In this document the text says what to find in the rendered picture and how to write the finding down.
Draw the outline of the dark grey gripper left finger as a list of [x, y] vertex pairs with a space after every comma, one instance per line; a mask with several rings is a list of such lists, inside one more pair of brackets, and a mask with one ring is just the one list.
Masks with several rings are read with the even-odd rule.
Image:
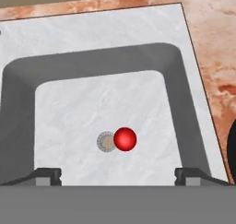
[[62, 170], [60, 168], [38, 168], [28, 176], [2, 183], [2, 186], [32, 185], [32, 186], [61, 186]]

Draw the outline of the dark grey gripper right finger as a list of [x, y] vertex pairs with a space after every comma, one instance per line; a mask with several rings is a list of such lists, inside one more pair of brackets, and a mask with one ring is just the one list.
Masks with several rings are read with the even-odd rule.
[[176, 168], [174, 175], [176, 186], [231, 186], [231, 183], [208, 176], [198, 168]]

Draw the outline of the black pot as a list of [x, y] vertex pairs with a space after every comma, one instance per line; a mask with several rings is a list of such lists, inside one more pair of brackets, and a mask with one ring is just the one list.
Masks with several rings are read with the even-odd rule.
[[231, 125], [227, 140], [227, 157], [230, 173], [236, 183], [236, 119]]

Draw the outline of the grey round sink drain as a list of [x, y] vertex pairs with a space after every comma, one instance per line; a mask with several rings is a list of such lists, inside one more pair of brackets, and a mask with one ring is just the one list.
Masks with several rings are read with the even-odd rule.
[[99, 134], [97, 138], [97, 147], [102, 152], [112, 152], [115, 149], [113, 133], [106, 131]]

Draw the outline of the red tomato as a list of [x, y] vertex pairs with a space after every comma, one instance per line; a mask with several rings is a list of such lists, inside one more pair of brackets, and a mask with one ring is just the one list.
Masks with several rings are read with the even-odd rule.
[[113, 143], [121, 151], [130, 151], [136, 146], [136, 133], [129, 127], [119, 128], [113, 136]]

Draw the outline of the white marble sink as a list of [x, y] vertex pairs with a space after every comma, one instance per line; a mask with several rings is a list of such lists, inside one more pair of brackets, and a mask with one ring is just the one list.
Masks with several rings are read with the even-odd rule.
[[[99, 150], [121, 127], [136, 146]], [[40, 167], [66, 185], [226, 178], [180, 5], [0, 22], [0, 183]]]

